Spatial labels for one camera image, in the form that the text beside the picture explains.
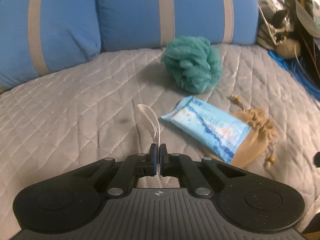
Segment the white plastic shoehorn strip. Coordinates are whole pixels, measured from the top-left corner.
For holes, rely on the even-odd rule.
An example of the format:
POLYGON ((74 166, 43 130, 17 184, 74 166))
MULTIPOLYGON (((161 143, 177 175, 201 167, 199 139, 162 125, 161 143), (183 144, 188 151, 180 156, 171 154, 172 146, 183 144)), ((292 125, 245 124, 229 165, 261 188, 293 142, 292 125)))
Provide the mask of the white plastic shoehorn strip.
POLYGON ((159 162, 159 146, 161 144, 161 132, 160 124, 154 110, 145 105, 138 104, 138 110, 140 111, 140 121, 143 126, 148 130, 151 138, 152 144, 150 146, 149 155, 151 155, 152 171, 153 175, 157 174, 157 165, 159 162))

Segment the blue tissue pack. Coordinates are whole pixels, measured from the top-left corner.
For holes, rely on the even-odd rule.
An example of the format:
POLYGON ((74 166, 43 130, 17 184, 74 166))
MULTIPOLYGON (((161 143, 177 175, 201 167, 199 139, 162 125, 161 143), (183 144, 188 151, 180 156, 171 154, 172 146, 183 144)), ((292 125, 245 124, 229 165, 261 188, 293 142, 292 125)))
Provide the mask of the blue tissue pack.
POLYGON ((251 131, 248 124, 195 96, 183 98, 172 112, 161 118, 188 133, 228 164, 251 131))

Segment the tan drawstring pouch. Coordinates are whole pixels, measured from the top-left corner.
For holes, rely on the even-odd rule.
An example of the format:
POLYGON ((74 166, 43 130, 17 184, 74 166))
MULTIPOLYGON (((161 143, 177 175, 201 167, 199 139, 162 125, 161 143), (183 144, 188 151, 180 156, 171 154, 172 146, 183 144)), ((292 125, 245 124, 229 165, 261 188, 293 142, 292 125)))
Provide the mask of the tan drawstring pouch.
POLYGON ((248 124, 250 132, 240 144, 231 161, 231 165, 246 168, 262 154, 266 153, 264 169, 269 170, 276 161, 275 144, 277 130, 262 108, 248 107, 238 96, 230 95, 229 100, 238 105, 240 110, 232 116, 248 124))

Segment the teal mesh bath loofah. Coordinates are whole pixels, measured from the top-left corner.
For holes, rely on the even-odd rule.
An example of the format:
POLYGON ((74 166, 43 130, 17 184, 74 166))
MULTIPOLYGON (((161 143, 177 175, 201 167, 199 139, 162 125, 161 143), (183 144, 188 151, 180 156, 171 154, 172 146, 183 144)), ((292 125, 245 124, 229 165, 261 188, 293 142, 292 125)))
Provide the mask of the teal mesh bath loofah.
POLYGON ((213 90, 222 77, 220 51, 204 37, 173 39, 167 44, 161 62, 177 85, 191 94, 213 90))

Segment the grey quilted sofa cover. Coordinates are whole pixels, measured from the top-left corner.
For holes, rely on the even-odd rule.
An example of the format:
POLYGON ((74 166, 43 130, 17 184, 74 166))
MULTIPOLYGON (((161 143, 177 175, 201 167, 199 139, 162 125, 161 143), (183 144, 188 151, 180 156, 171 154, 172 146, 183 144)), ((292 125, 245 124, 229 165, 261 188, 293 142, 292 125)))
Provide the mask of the grey quilted sofa cover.
MULTIPOLYGON (((304 230, 319 211, 319 102, 260 46, 222 44, 218 86, 200 95, 225 112, 229 100, 266 111, 278 132, 275 163, 265 156, 251 172, 294 187, 303 196, 304 230)), ((20 227, 12 211, 25 187, 106 157, 146 152, 152 142, 137 105, 158 116, 171 112, 186 93, 161 64, 161 50, 100 54, 93 61, 29 81, 1 95, 1 239, 20 227)))

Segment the dark fabric bag pile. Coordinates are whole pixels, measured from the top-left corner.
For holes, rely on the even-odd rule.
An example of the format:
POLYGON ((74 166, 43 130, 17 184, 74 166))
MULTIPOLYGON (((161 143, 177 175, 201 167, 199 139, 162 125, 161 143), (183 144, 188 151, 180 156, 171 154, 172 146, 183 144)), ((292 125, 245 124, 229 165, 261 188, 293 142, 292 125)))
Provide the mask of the dark fabric bag pile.
POLYGON ((297 60, 319 86, 319 4, 315 0, 258 0, 257 43, 284 60, 297 60))

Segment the right blue striped cushion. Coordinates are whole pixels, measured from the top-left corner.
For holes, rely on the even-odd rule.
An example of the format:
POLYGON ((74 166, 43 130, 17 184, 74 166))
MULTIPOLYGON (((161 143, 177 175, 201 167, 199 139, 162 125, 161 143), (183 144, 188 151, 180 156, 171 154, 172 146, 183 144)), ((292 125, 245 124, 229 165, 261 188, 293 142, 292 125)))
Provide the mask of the right blue striped cushion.
POLYGON ((97 0, 104 51, 160 48, 180 36, 256 41, 258 0, 97 0))

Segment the blue striped cushion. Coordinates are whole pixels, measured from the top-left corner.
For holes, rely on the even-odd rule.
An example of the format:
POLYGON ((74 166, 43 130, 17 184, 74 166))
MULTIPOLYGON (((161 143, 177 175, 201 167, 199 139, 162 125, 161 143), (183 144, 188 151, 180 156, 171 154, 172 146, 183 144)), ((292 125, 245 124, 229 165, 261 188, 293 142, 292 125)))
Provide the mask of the blue striped cushion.
POLYGON ((180 36, 256 41, 258 0, 97 0, 104 51, 160 48, 180 36))
POLYGON ((1 0, 1 92, 100 50, 95 0, 1 0))

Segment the left blue striped cushion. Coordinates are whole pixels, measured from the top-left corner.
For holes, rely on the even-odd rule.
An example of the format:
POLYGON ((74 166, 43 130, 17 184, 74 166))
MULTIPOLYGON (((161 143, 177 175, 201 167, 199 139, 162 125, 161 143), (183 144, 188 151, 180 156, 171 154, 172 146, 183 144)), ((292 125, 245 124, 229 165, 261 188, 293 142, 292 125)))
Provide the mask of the left blue striped cushion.
POLYGON ((95 0, 1 0, 1 92, 100 50, 95 0))

